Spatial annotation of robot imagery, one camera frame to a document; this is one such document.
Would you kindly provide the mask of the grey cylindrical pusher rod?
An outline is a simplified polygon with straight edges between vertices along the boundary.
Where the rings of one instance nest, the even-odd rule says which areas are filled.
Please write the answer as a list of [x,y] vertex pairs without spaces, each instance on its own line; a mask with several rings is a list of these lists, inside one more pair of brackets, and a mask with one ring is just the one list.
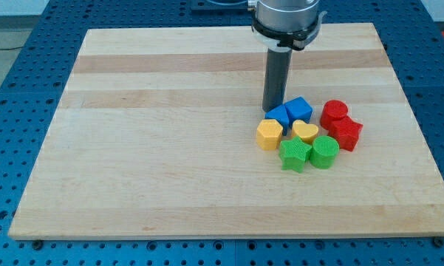
[[283,104],[292,51],[267,51],[262,109],[270,112]]

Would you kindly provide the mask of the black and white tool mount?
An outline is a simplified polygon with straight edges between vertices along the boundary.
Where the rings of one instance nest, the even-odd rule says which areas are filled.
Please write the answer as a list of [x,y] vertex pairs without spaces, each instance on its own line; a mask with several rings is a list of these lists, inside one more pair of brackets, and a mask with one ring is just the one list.
[[319,12],[315,21],[306,29],[295,32],[280,32],[262,25],[256,18],[252,21],[251,30],[255,39],[272,51],[302,51],[312,43],[321,30],[327,11]]

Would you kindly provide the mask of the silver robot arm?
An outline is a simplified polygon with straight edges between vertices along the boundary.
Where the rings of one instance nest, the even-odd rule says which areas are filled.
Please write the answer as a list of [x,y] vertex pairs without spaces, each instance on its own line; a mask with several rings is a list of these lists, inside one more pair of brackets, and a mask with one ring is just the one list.
[[248,0],[255,39],[266,46],[262,109],[283,104],[292,52],[302,51],[320,32],[325,11],[319,0]]

